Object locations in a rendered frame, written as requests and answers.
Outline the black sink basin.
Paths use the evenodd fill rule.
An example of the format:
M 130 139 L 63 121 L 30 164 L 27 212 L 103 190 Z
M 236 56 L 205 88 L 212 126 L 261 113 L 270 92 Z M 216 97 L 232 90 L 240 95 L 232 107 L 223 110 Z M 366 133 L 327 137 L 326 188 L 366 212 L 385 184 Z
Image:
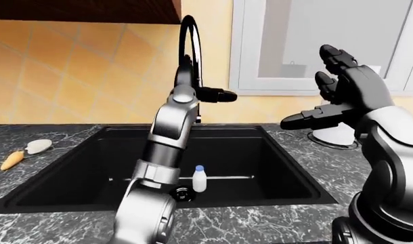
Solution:
M 0 214 L 114 211 L 129 185 L 149 129 L 107 127 L 0 199 Z M 197 165 L 206 176 L 255 176 L 207 180 L 204 192 L 177 207 L 247 207 L 334 203 L 327 193 L 262 127 L 199 126 L 191 131 L 180 165 L 190 177 Z M 163 186 L 169 193 L 191 180 Z

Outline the white bottle with blue cap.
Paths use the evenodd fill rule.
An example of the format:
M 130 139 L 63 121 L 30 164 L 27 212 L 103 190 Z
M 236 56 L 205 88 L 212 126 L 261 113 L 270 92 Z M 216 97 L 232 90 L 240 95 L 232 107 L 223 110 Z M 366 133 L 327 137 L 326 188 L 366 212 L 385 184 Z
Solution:
M 192 188 L 195 192 L 204 192 L 207 189 L 207 175 L 202 165 L 197 165 L 192 175 Z

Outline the grey window frame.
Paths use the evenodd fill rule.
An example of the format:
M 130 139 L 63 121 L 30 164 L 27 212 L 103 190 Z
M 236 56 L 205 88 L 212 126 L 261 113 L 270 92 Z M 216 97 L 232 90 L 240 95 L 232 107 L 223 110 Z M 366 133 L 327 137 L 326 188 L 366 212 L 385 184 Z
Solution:
M 413 96 L 413 0 L 234 0 L 230 88 L 243 96 L 315 96 L 324 44 Z M 279 77 L 306 64 L 304 78 Z

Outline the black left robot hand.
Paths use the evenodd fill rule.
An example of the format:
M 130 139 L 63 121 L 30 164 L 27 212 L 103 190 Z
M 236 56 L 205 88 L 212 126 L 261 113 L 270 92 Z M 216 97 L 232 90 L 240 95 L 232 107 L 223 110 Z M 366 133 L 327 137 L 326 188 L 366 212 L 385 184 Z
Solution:
M 186 87 L 192 88 L 195 96 L 201 102 L 234 102 L 238 97 L 238 95 L 232 91 L 205 87 L 202 81 L 202 67 L 199 65 L 199 62 L 192 60 L 188 54 L 184 54 L 179 58 L 174 87 L 178 85 L 185 85 Z

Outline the black sink drain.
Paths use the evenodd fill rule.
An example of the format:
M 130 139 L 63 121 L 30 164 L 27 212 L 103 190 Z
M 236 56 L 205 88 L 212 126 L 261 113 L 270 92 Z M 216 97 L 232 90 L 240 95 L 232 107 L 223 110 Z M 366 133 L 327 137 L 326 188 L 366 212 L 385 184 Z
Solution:
M 169 191 L 169 195 L 177 202 L 189 202 L 196 198 L 196 192 L 189 186 L 177 186 Z

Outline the black arched sink faucet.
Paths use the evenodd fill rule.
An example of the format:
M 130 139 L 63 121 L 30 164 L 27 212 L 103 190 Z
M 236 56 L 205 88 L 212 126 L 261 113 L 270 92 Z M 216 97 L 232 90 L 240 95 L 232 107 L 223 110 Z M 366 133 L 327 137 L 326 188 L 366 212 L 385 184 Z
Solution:
M 192 55 L 186 57 L 186 34 L 190 32 L 190 41 L 192 46 Z M 196 91 L 196 98 L 200 99 L 200 88 L 203 87 L 202 79 L 202 51 L 200 46 L 200 35 L 195 19 L 190 16 L 184 16 L 181 21 L 179 30 L 179 51 L 178 51 L 178 68 L 175 74 L 174 86 L 177 86 L 178 75 L 190 75 L 190 86 Z

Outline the silver rod in sink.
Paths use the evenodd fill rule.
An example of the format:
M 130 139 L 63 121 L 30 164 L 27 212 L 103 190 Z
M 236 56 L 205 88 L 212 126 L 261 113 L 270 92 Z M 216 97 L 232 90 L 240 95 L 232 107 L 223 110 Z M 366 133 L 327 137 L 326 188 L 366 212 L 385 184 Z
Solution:
M 253 179 L 255 176 L 207 176 L 207 180 L 241 180 L 241 179 Z M 126 181 L 130 182 L 130 178 L 121 178 L 121 179 L 114 179 L 108 178 L 108 181 Z M 179 177 L 179 180 L 192 180 L 192 176 L 190 177 Z

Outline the brown wooden wall cabinet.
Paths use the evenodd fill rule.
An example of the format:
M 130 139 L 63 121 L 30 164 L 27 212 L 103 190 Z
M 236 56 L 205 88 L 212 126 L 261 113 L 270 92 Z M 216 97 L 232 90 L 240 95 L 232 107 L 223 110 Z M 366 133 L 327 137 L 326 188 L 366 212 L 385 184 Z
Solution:
M 0 20 L 180 24 L 181 0 L 0 0 Z

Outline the white garlic bulb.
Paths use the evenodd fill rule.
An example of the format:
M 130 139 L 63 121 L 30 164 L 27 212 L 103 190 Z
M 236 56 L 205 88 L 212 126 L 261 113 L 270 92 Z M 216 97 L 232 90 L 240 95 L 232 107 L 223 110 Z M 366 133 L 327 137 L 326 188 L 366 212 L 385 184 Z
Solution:
M 26 145 L 26 152 L 30 155 L 44 152 L 52 146 L 53 142 L 47 139 L 33 140 Z

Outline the white appliance with round base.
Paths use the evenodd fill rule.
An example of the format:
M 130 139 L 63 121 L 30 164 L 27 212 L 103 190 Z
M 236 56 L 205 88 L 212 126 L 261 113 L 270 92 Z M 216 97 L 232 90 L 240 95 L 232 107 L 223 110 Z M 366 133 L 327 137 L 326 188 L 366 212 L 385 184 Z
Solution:
M 354 137 L 355 130 L 339 123 L 336 127 L 316 129 L 308 133 L 307 137 L 312 142 L 337 150 L 354 150 L 359 144 Z

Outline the orange carrot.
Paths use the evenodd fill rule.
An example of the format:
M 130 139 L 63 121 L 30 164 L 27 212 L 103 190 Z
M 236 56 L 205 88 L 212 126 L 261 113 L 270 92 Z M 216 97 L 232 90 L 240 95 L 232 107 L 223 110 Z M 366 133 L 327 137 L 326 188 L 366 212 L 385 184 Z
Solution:
M 0 170 L 9 170 L 24 159 L 24 151 L 19 150 L 10 154 L 6 160 L 1 164 Z

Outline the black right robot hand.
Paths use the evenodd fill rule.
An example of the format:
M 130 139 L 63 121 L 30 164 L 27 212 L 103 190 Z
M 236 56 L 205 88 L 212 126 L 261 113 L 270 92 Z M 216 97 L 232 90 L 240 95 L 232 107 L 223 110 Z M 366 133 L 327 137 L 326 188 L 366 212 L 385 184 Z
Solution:
M 336 75 L 334 79 L 322 71 L 315 74 L 320 95 L 329 104 L 286 117 L 280 122 L 282 129 L 326 129 L 339 123 L 355 127 L 367 113 L 394 105 L 385 82 L 369 66 L 328 44 L 320 47 L 319 55 L 326 70 Z

